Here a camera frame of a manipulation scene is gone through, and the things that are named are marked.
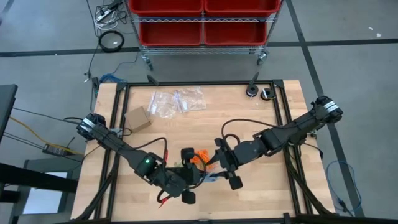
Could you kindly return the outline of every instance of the clear plastic bag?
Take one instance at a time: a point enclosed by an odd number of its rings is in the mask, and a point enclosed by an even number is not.
[[[149,114],[161,118],[173,118],[178,110],[175,96],[170,93],[156,91],[152,94],[152,99],[148,106]]]
[[[199,86],[176,90],[175,97],[181,113],[206,109],[205,97]]]

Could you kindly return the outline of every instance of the yellow cable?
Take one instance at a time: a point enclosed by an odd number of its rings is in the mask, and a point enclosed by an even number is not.
[[[50,142],[48,142],[48,141],[42,139],[35,131],[33,131],[28,125],[24,124],[22,121],[18,121],[17,119],[13,118],[12,116],[10,116],[10,119],[13,120],[13,121],[15,121],[15,122],[17,122],[18,124],[22,125],[22,126],[25,127],[26,129],[28,129],[32,134],[34,134],[38,139],[40,139],[40,141],[42,141],[42,142],[48,144],[49,146],[57,147],[57,148],[59,148],[59,149],[63,149],[63,150],[65,150],[65,151],[70,152],[70,153],[73,153],[73,154],[84,155],[83,153],[76,152],[76,151],[73,151],[73,150],[71,150],[71,149],[68,149],[67,147],[59,146],[59,145],[57,145],[57,144],[52,144],[52,143],[50,143]]]

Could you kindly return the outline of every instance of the wooden table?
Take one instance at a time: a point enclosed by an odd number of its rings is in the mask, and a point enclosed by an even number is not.
[[[284,81],[284,84],[290,112],[295,119],[307,112],[300,82],[289,80]],[[147,108],[154,91],[172,93],[176,89],[186,87],[188,86],[131,88],[127,111],[138,106]],[[269,85],[258,85],[258,87],[269,88]],[[258,96],[249,99],[244,93],[245,85],[213,85],[202,86],[201,89],[207,103],[206,110],[178,114],[174,119],[153,116],[151,126],[123,139],[132,146],[138,146],[158,137],[166,137],[169,145],[168,166],[174,166],[175,162],[180,162],[180,150],[185,147],[207,149],[210,156],[213,156],[216,149],[214,138],[221,136],[221,125],[227,120],[249,118],[276,124],[273,102],[263,101]],[[102,114],[107,120],[107,125],[111,118],[115,91],[115,84],[102,84],[99,88],[95,113]],[[121,117],[123,96],[122,92],[117,125]],[[279,103],[282,117],[285,118],[281,100]],[[235,122],[227,125],[225,131],[237,134],[243,141],[252,140],[254,133],[265,128],[267,127],[260,124]],[[307,143],[316,146],[316,141],[312,138],[308,138]],[[85,153],[89,153],[96,146],[95,141],[90,141]],[[163,142],[154,143],[144,150],[162,155]],[[84,160],[72,218],[84,211],[97,192],[103,157],[104,150],[97,149]],[[302,163],[309,188],[327,209],[334,211],[318,151],[303,145]],[[239,168],[237,175],[241,176],[243,182],[243,188],[239,190],[231,190],[228,181],[220,179],[213,183],[204,183],[195,189],[197,202],[194,205],[186,205],[180,198],[172,198],[158,209],[156,196],[160,189],[148,185],[136,176],[127,161],[122,158],[119,164],[112,221],[279,218],[284,212],[294,216],[283,153],[272,157],[261,157],[246,164]],[[302,211],[305,211],[301,190],[297,188],[300,206]],[[108,196],[109,189],[104,196],[102,217],[106,213]]]

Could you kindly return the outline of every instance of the orange toy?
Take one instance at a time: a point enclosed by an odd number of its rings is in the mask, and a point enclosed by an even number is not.
[[[195,151],[195,153],[198,154],[205,162],[208,162],[210,160],[209,154],[207,153],[206,149]],[[194,163],[198,167],[198,169],[203,170],[203,163],[197,156],[195,156],[193,159],[191,159],[191,162]],[[215,167],[214,164],[208,165],[208,166],[206,166],[206,171],[210,171],[214,167]]]

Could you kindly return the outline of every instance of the gray floor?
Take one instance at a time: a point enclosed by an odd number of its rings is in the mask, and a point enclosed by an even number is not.
[[[292,0],[307,41],[398,38],[398,2],[394,0]],[[0,9],[6,5],[0,0]],[[102,4],[90,0],[92,8]],[[119,26],[131,32],[129,26]],[[125,47],[137,46],[125,35]],[[289,10],[282,9],[271,42],[298,41]],[[15,1],[0,26],[0,52],[93,49],[96,37],[84,1]],[[325,46],[309,48],[325,94],[345,112],[336,127],[347,161],[355,168],[358,189],[367,217],[398,218],[398,184],[395,112],[398,44]],[[260,79],[300,80],[307,105],[317,95],[301,47],[270,47],[260,69]],[[98,54],[92,74],[112,72],[120,62],[134,60],[136,53]],[[90,112],[91,84],[83,83],[91,54],[3,57],[0,84],[19,86],[15,107],[56,116],[83,117]],[[139,58],[117,73],[130,82],[144,82],[151,73],[159,81],[244,80],[258,69],[252,55],[176,55],[151,57],[150,72]],[[32,126],[45,139],[83,151],[85,143],[75,127],[20,111],[12,115]],[[37,142],[25,129],[10,122],[7,132]],[[329,131],[318,134],[326,167],[336,159]],[[22,167],[26,159],[50,158],[35,148],[3,138],[0,162]],[[331,184],[349,202],[340,170],[330,172]],[[22,217],[19,223],[53,223],[67,220],[71,206],[61,215]],[[0,220],[8,220],[11,206],[0,204]]]

